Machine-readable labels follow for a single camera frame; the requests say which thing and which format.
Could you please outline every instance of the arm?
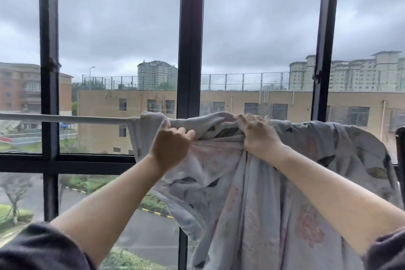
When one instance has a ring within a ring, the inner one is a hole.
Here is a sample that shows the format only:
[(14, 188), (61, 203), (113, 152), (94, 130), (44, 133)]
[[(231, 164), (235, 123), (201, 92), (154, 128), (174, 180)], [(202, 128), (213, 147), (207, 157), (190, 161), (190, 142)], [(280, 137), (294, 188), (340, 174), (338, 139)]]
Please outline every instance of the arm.
[(51, 222), (96, 266), (107, 256), (145, 194), (186, 156), (194, 130), (186, 134), (184, 128), (169, 127), (168, 121), (163, 121), (143, 160)]
[(269, 121), (253, 115), (237, 119), (246, 150), (294, 183), (358, 254), (405, 226), (405, 212), (284, 145)]

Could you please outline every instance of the lamp post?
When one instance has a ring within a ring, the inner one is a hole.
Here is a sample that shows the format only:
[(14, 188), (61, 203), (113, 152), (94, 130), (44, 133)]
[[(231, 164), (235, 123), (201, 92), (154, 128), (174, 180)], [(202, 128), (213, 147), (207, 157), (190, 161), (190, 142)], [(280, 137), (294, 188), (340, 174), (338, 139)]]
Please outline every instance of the lamp post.
[(95, 68), (95, 66), (92, 66), (89, 69), (89, 88), (92, 88), (92, 69)]

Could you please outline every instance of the rolled-up sleeve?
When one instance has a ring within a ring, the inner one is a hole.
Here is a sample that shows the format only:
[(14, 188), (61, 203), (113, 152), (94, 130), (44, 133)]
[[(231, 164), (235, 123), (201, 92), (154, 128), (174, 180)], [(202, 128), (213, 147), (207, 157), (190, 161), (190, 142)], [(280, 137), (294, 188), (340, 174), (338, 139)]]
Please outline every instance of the rolled-up sleeve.
[(363, 260), (365, 270), (405, 269), (405, 227), (378, 238)]
[(0, 269), (96, 270), (70, 238), (47, 223), (29, 225), (0, 248)]

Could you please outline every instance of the hand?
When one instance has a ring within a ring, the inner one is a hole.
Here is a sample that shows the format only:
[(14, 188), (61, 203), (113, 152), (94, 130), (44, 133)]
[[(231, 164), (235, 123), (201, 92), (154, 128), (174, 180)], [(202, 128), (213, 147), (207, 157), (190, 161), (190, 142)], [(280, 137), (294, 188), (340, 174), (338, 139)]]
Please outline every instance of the hand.
[(166, 173), (178, 165), (187, 155), (188, 148), (196, 138), (196, 132), (185, 132), (183, 127), (171, 128), (168, 120), (163, 120), (152, 142), (149, 156), (156, 161), (161, 172)]
[(236, 116), (238, 127), (245, 133), (245, 150), (253, 156), (266, 161), (272, 166), (278, 165), (284, 152), (284, 145), (268, 117), (253, 114)]

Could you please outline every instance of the person's right arm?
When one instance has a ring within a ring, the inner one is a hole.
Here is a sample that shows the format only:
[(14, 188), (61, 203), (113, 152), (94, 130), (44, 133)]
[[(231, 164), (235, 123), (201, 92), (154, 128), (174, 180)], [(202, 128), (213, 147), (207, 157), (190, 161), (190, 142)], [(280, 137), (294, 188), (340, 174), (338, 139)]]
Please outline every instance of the person's right arm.
[(378, 237), (405, 226), (405, 212), (284, 145), (269, 120), (251, 114), (236, 118), (246, 151), (294, 183), (359, 255)]

